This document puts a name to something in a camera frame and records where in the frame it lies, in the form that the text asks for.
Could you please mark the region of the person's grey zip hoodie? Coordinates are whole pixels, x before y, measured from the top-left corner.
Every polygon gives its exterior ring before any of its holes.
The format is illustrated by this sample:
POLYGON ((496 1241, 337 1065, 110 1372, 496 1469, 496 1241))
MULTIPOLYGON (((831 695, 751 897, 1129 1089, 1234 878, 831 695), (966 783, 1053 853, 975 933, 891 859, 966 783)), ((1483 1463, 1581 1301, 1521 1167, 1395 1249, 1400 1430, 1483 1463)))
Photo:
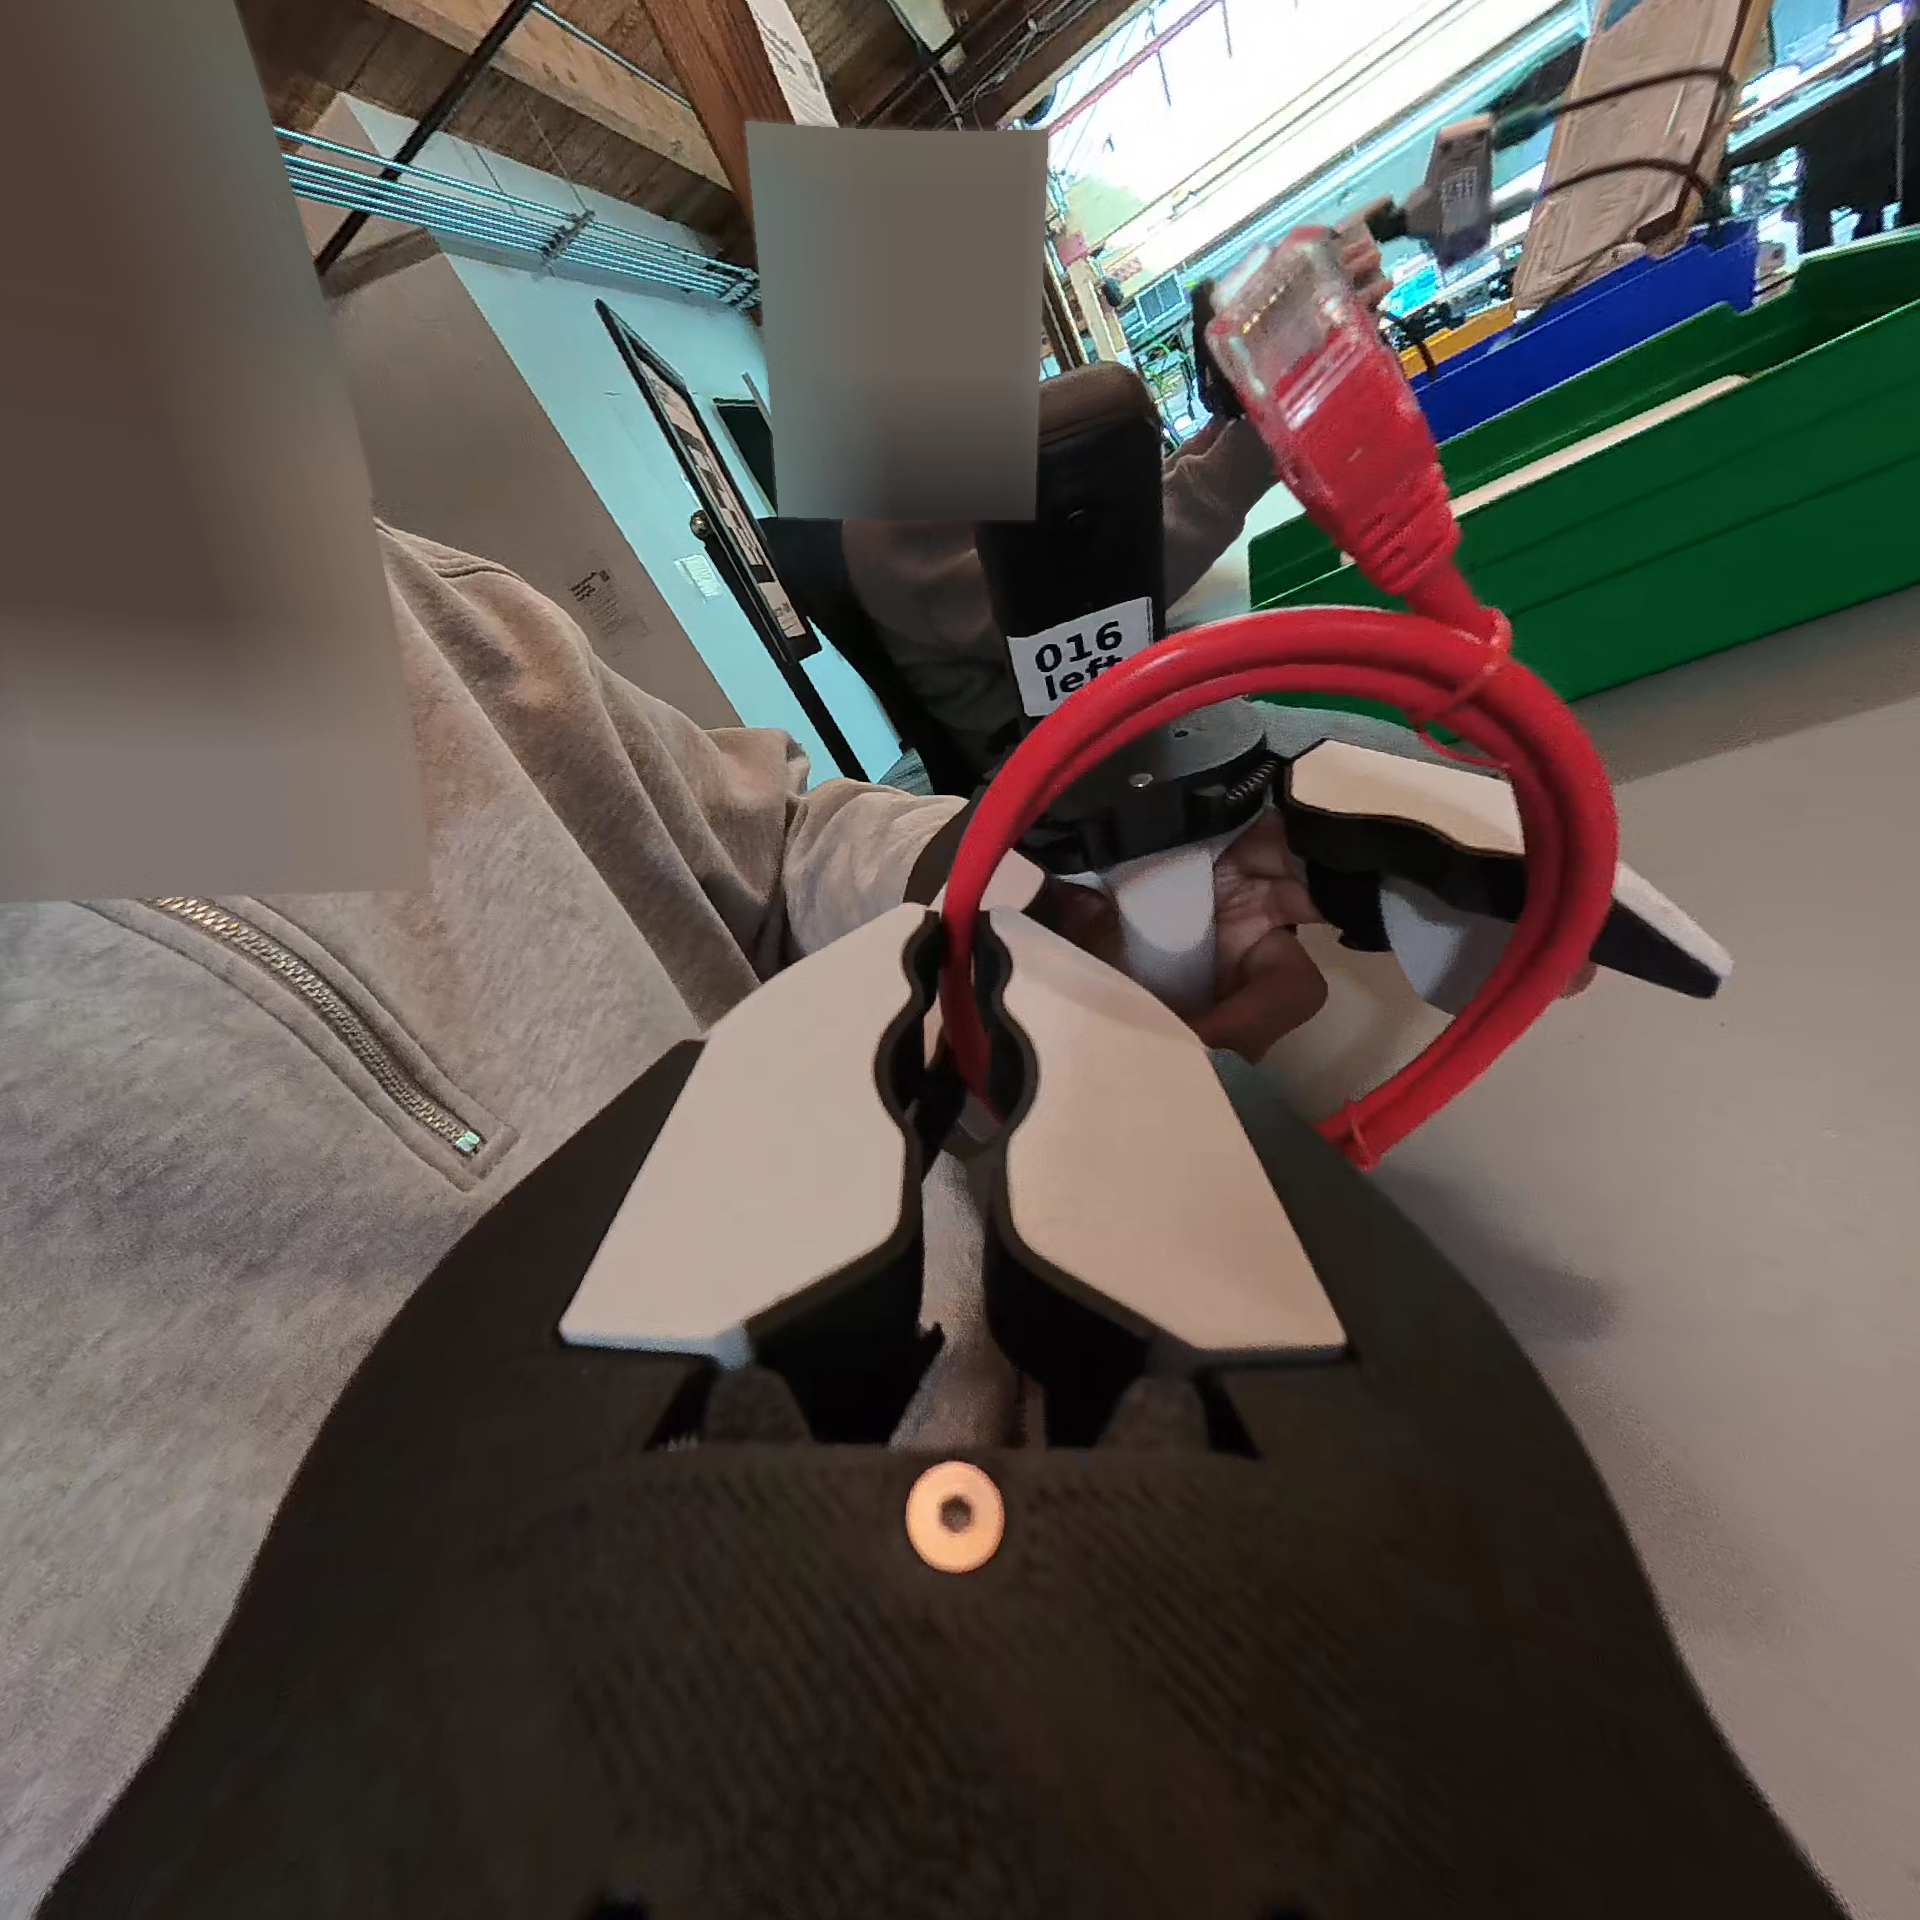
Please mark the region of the person's grey zip hoodie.
POLYGON ((504 566, 375 539, 418 889, 3 905, 3 1916, 175 1715, 395 1313, 760 983, 657 807, 705 729, 504 566))

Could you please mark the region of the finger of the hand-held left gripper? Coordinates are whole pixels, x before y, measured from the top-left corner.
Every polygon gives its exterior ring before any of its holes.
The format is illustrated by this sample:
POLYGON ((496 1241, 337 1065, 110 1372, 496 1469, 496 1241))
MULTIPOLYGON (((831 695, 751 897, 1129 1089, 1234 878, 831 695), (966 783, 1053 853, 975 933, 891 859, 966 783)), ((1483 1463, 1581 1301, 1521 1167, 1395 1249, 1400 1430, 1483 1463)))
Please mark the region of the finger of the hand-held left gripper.
POLYGON ((1283 763, 1280 815, 1313 909, 1344 947, 1386 949, 1382 897, 1433 897, 1510 927, 1520 919, 1520 814, 1494 778, 1329 738, 1283 763))
POLYGON ((1334 1114, 1413 1063, 1494 971, 1510 926, 1433 897, 1382 897, 1385 951, 1344 947, 1333 926, 1302 930, 1328 997, 1265 1053, 1295 1114, 1334 1114))

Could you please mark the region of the cardboard box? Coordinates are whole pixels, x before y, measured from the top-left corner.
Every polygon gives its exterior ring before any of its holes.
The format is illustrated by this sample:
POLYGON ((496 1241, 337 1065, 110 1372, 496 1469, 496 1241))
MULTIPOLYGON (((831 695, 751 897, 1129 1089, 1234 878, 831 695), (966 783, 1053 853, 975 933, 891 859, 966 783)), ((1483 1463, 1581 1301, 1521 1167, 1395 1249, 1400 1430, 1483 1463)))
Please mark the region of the cardboard box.
POLYGON ((1762 12, 1755 2, 1593 5, 1510 286, 1523 321, 1688 239, 1718 177, 1762 12))

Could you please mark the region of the person's left forearm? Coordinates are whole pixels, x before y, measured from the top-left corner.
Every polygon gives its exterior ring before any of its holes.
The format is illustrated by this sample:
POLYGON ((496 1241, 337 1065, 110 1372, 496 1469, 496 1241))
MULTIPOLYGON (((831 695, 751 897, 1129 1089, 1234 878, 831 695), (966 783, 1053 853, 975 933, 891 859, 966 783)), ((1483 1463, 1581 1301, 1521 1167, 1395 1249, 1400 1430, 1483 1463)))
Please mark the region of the person's left forearm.
POLYGON ((770 729, 687 729, 659 814, 755 978, 945 887, 978 802, 888 783, 808 783, 799 746, 770 729))

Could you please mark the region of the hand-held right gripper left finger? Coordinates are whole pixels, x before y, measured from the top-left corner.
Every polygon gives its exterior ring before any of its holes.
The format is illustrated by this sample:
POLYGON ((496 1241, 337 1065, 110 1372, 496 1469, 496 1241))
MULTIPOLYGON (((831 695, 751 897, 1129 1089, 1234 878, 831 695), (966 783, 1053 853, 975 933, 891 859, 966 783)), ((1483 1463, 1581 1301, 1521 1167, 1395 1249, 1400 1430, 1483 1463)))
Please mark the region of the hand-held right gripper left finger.
POLYGON ((920 1233, 941 924, 897 905, 738 1004, 560 1316, 570 1348, 771 1363, 920 1233))

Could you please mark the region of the person's left hand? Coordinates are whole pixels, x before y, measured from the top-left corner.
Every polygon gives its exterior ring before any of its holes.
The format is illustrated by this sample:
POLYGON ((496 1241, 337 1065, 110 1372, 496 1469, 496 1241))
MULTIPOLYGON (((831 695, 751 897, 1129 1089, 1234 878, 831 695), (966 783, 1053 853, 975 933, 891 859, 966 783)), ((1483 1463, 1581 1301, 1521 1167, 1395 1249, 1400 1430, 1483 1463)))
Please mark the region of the person's left hand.
POLYGON ((1191 1028, 1211 1050, 1249 1065, 1313 1019, 1328 983, 1302 947, 1299 927, 1320 922, 1291 878, 1213 868, 1216 993, 1191 1028))

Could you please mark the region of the green plastic bin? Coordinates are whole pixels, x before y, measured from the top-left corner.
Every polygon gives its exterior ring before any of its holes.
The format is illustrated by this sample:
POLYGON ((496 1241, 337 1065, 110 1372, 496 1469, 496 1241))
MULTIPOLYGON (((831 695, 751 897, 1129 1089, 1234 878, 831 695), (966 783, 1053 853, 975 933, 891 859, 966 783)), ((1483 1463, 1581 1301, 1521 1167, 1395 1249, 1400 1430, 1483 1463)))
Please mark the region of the green plastic bin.
POLYGON ((1914 585, 1918 237, 1803 259, 1437 442, 1457 561, 1566 700, 1914 585))

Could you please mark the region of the ceiling conduit pipes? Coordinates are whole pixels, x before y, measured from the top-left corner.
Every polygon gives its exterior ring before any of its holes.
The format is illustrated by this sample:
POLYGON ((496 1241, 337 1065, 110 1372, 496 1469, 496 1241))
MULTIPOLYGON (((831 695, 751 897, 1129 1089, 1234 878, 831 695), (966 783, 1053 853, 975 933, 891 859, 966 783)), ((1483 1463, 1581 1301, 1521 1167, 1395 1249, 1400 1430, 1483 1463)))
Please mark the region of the ceiling conduit pipes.
POLYGON ((760 305, 755 273, 616 223, 594 207, 547 206, 490 180, 448 177, 312 133, 275 129, 273 135, 299 201, 742 314, 760 305))

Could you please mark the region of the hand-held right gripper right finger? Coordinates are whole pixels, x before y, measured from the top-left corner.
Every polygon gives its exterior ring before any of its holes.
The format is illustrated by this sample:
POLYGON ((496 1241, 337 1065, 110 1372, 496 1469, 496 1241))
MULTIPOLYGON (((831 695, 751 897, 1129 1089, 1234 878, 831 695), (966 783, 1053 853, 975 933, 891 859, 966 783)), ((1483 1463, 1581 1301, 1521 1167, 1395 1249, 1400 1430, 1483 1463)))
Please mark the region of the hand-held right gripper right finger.
POLYGON ((1217 1083, 1144 987, 1011 908, 975 956, 1023 1073, 995 1223, 1057 1298, 1175 1365, 1334 1361, 1345 1333, 1217 1083))

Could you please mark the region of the black framed poster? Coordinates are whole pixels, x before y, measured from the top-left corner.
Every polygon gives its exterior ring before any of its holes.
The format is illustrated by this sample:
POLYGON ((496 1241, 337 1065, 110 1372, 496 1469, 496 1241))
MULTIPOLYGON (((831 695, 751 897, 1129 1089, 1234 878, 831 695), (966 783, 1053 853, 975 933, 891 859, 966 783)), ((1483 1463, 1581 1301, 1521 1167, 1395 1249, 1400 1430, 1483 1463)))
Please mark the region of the black framed poster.
POLYGON ((687 383, 607 300, 595 297, 592 306, 693 494, 687 532, 701 548, 713 579, 746 619, 789 697, 821 738, 834 773, 851 780, 865 778, 845 731, 805 667, 805 661, 821 654, 823 644, 785 591, 783 579, 760 539, 760 524, 739 494, 687 383))

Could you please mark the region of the blue plastic bin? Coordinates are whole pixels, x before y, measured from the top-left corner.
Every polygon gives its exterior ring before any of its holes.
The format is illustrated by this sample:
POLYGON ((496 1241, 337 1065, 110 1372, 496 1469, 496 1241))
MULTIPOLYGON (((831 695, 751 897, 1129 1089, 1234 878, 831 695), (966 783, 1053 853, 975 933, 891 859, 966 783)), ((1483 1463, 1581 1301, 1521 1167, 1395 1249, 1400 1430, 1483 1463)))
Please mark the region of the blue plastic bin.
POLYGON ((1752 220, 1698 226, 1665 255, 1637 255, 1563 295, 1529 325, 1479 339, 1407 383, 1435 442, 1507 414, 1662 331, 1717 306, 1744 314, 1755 297, 1759 230, 1752 220))

